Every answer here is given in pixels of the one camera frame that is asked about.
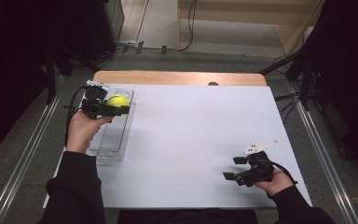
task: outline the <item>black stand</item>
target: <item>black stand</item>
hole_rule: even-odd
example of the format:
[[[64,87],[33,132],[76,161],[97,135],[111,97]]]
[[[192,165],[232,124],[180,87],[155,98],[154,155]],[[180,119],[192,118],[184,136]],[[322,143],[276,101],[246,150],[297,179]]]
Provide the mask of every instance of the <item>black stand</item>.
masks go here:
[[[46,102],[49,105],[56,94],[56,83],[55,83],[55,74],[54,74],[54,63],[57,64],[60,72],[65,76],[71,76],[74,71],[74,67],[68,62],[67,58],[65,58],[62,54],[69,56],[77,60],[80,63],[83,63],[88,68],[90,68],[94,72],[98,72],[101,69],[91,63],[89,60],[81,57],[71,49],[68,49],[64,45],[51,45],[47,49],[47,75],[48,75],[48,100]]]
[[[324,32],[325,24],[329,20],[329,17],[333,14],[335,8],[337,8],[338,3],[339,1],[332,0],[326,1],[324,3],[324,9],[313,31],[311,32],[309,38],[304,43],[304,45],[297,52],[285,57],[284,59],[279,60],[278,62],[259,72],[259,74],[265,76],[266,74],[290,62],[293,62],[286,73],[286,79],[288,81],[296,81],[300,74],[303,73],[300,101],[307,111],[307,97],[310,77],[312,71],[314,70],[312,65],[312,58],[314,57],[314,55],[316,55],[316,53],[313,52],[313,47],[317,46],[321,38],[323,38],[321,34]]]

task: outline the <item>clear plastic tray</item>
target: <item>clear plastic tray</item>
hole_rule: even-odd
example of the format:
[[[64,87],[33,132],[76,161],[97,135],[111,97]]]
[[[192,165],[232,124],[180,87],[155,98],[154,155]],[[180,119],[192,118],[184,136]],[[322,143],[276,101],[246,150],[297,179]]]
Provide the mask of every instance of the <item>clear plastic tray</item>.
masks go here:
[[[111,123],[104,124],[92,139],[89,154],[97,156],[98,161],[121,161],[124,159],[132,117],[135,110],[133,90],[112,89],[105,100],[115,94],[125,96],[130,103],[130,113],[116,116]]]

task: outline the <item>hand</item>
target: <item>hand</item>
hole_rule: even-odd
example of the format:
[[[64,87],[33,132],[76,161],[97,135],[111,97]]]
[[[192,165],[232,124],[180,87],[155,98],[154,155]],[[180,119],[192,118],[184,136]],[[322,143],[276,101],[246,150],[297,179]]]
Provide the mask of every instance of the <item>hand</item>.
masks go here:
[[[82,111],[76,112],[71,119],[68,131],[66,151],[86,153],[90,141],[98,132],[100,127],[112,121],[111,117],[90,119]]]
[[[265,190],[269,196],[273,196],[283,189],[287,189],[293,186],[292,180],[285,174],[282,170],[276,169],[274,170],[274,177],[271,182],[262,181],[255,183],[255,186]]]

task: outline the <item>black cable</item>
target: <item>black cable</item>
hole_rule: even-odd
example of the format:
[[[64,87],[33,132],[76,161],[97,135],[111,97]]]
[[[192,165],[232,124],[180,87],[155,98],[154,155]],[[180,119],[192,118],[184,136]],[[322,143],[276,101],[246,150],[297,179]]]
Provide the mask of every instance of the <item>black cable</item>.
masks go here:
[[[276,97],[274,97],[274,100],[275,100],[275,102],[278,102],[278,101],[281,101],[281,100],[284,100],[284,99],[287,99],[287,98],[290,98],[290,97],[293,97],[293,96],[299,96],[299,95],[300,95],[300,92],[296,91],[296,92],[293,92],[293,93],[290,93],[290,94],[287,94],[287,95],[276,96]]]
[[[278,167],[280,170],[282,170],[285,174],[287,174],[289,176],[289,178],[292,180],[293,184],[297,184],[297,181],[295,181],[293,179],[293,177],[290,175],[289,171],[286,170],[286,168],[284,168],[283,166],[281,166],[280,164],[276,163],[276,162],[273,162],[272,161],[272,164],[275,165],[276,167]]]
[[[288,104],[287,106],[285,106],[283,109],[281,109],[279,112],[280,114],[283,113],[284,110],[286,110],[296,99],[299,99],[299,97],[295,97],[293,100],[290,101],[290,104]]]
[[[272,64],[275,64],[275,62],[276,62],[278,59],[280,59],[280,58],[284,58],[284,59],[286,59],[286,56],[285,56],[285,55],[283,55],[283,56],[279,56],[279,57],[275,58],[275,59],[274,59],[274,61],[272,62]],[[285,72],[281,72],[280,70],[278,70],[278,68],[277,68],[277,69],[275,69],[275,71],[279,72],[279,73],[280,73],[280,74],[282,74],[282,75],[286,75],[286,73],[285,73]]]
[[[310,90],[314,91],[314,96],[315,96],[312,99],[312,103],[316,108],[318,108],[319,111],[323,111],[321,103],[319,102],[320,99],[318,98],[318,96],[320,96],[320,94],[321,94],[321,90],[318,88],[317,82],[318,82],[317,73],[316,72],[311,73],[311,76],[310,76]]]
[[[78,94],[81,90],[86,90],[86,89],[87,89],[87,86],[81,86],[81,87],[77,88],[77,90],[75,91],[75,93],[72,95],[71,102],[70,102],[69,105],[68,105],[68,113],[67,113],[67,115],[66,115],[65,137],[64,137],[65,146],[66,146],[66,143],[67,143],[67,141],[68,141],[69,123],[71,122],[71,118],[72,118],[72,116],[75,114],[75,112],[77,112],[77,111],[80,109],[80,108],[78,108],[77,110],[75,110],[75,107],[74,107],[75,98],[77,97],[77,94]]]
[[[290,108],[289,112],[287,112],[286,117],[285,117],[284,120],[283,120],[283,125],[284,125],[284,123],[286,122],[287,118],[289,117],[290,112],[292,112],[293,108],[295,107],[295,105],[296,105],[299,101],[300,101],[300,98],[299,98],[299,97],[296,98],[296,99],[293,101],[294,103],[293,103],[292,107]]]
[[[100,64],[100,63],[103,63],[106,59],[108,59],[111,55],[114,55],[115,53],[117,52],[120,52],[122,51],[124,48],[119,48],[119,49],[116,49],[115,51],[113,52],[110,52],[110,53],[107,53],[103,56],[99,56],[98,58],[101,59],[99,62],[97,62],[96,64]]]
[[[144,47],[133,47],[133,46],[122,46],[123,48],[129,48],[129,49],[150,49],[150,50],[172,50],[172,51],[183,51],[188,49],[192,44],[193,44],[193,38],[194,38],[194,19],[196,17],[196,9],[197,9],[197,0],[193,0],[193,2],[191,3],[190,6],[190,10],[188,11],[188,15],[187,15],[187,23],[188,23],[188,29],[190,31],[190,39],[187,43],[187,46],[185,46],[182,49],[157,49],[157,48],[144,48]],[[193,10],[193,16],[190,19],[190,15],[191,15],[191,11]]]
[[[190,26],[190,14],[191,14],[191,9],[193,7],[194,7],[193,18],[192,18],[192,22],[191,22],[191,26]],[[190,40],[188,41],[187,46],[185,46],[183,49],[179,49],[179,50],[186,50],[193,44],[194,19],[196,18],[196,10],[197,10],[197,0],[194,0],[190,6],[190,10],[188,11],[188,16],[187,16],[188,30],[190,31]]]

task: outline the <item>yellow ball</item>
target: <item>yellow ball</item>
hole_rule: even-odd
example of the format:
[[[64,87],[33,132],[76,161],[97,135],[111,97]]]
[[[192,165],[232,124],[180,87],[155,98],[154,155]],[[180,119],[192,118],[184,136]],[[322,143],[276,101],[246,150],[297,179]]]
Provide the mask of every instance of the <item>yellow ball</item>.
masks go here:
[[[111,96],[107,101],[106,101],[107,105],[112,105],[112,106],[123,106],[123,105],[130,105],[129,100],[120,94],[116,94]]]

